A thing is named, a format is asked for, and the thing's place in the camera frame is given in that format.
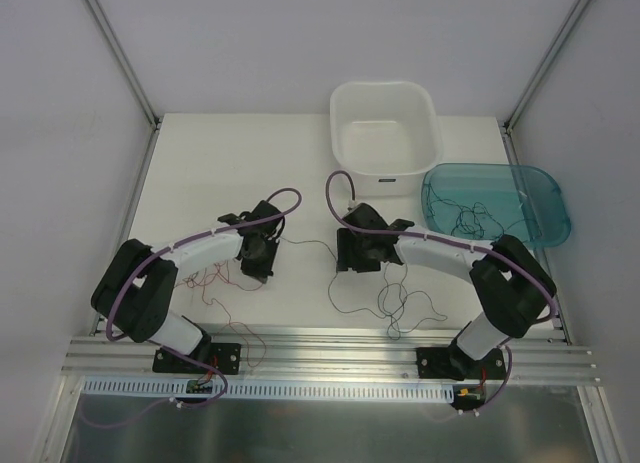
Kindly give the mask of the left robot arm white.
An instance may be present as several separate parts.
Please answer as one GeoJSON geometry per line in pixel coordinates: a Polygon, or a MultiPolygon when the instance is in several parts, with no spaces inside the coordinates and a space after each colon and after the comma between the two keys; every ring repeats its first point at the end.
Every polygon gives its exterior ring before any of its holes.
{"type": "Polygon", "coordinates": [[[189,372],[216,372],[211,336],[170,309],[177,283],[219,263],[236,259],[241,271],[265,283],[285,224],[285,214],[266,200],[249,212],[218,218],[218,228],[162,247],[125,241],[99,281],[90,303],[106,319],[110,342],[129,339],[158,345],[171,363],[189,372]]]}

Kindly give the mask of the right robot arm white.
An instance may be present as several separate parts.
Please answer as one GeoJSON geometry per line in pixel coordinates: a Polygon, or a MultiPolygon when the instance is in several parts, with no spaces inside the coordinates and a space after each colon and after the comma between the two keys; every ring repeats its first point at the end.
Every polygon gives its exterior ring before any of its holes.
{"type": "Polygon", "coordinates": [[[474,288],[481,313],[448,346],[427,352],[426,369],[440,378],[472,377],[492,350],[557,313],[555,283],[513,235],[495,241],[443,236],[405,219],[387,223],[361,203],[343,217],[336,240],[340,272],[374,272],[385,263],[420,266],[474,288]]]}

